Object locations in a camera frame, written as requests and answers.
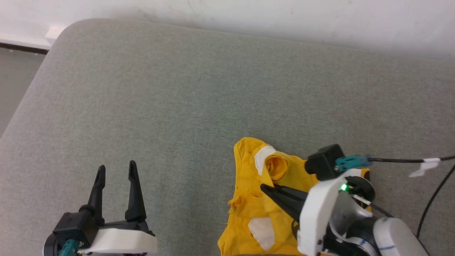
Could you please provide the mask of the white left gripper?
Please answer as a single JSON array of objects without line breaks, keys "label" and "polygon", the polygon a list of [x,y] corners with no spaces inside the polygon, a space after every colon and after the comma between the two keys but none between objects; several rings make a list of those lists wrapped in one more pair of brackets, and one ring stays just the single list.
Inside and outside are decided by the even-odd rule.
[{"label": "white left gripper", "polygon": [[[146,208],[143,200],[138,167],[134,160],[129,163],[130,181],[128,208],[121,225],[104,227],[98,230],[90,246],[81,246],[82,254],[156,254],[158,241],[146,221]],[[97,226],[104,226],[102,216],[102,196],[106,182],[106,168],[98,167],[88,203],[80,211],[89,211]]]}]

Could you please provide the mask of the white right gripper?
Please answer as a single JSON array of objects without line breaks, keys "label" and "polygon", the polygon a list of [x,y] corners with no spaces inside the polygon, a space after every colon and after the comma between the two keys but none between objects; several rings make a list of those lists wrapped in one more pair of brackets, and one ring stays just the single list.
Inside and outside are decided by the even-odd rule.
[{"label": "white right gripper", "polygon": [[374,193],[368,169],[351,169],[319,182],[309,193],[284,185],[260,188],[292,220],[299,223],[298,250],[306,256],[375,256],[370,207],[354,196]]}]

